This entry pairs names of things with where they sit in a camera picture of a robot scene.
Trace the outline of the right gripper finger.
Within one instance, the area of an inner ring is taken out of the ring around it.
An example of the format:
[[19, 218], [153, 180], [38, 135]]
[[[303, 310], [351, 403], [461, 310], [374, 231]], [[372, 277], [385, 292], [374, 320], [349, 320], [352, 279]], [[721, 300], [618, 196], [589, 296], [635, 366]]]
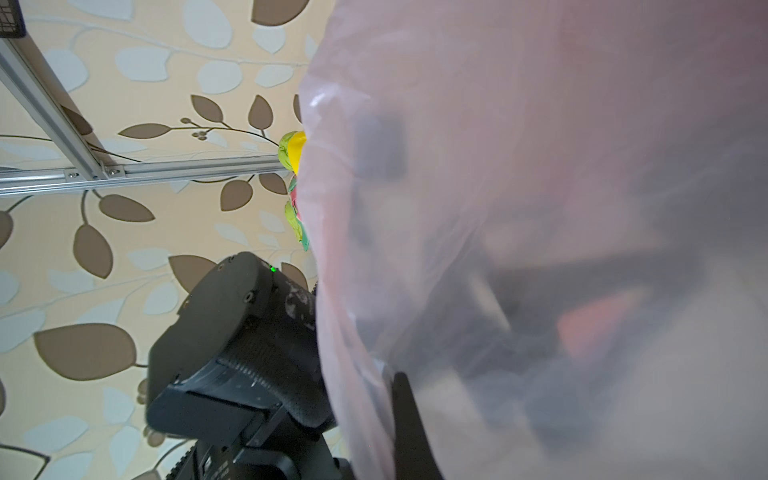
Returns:
[[391, 394], [395, 426], [395, 479], [443, 480], [404, 372], [394, 375]]

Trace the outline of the pink plastic bag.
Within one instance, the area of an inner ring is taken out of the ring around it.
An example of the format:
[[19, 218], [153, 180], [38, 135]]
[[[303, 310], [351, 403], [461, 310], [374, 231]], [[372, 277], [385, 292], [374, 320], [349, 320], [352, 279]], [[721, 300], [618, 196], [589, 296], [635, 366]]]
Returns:
[[361, 479], [767, 475], [767, 5], [340, 1], [300, 86]]

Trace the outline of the yellow lemon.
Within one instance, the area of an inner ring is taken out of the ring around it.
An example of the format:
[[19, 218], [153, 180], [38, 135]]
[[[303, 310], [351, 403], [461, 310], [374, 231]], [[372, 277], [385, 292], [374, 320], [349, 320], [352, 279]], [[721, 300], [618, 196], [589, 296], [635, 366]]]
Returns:
[[303, 131], [296, 131], [288, 140], [286, 153], [291, 170], [297, 174], [300, 168], [301, 155], [306, 143], [306, 134]]

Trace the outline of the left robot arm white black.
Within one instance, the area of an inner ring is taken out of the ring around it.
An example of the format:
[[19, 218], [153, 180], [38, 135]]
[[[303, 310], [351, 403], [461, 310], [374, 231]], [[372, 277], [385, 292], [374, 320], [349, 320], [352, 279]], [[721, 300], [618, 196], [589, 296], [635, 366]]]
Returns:
[[325, 440], [315, 297], [250, 252], [193, 288], [148, 358], [147, 424], [188, 438], [172, 479], [350, 479]]

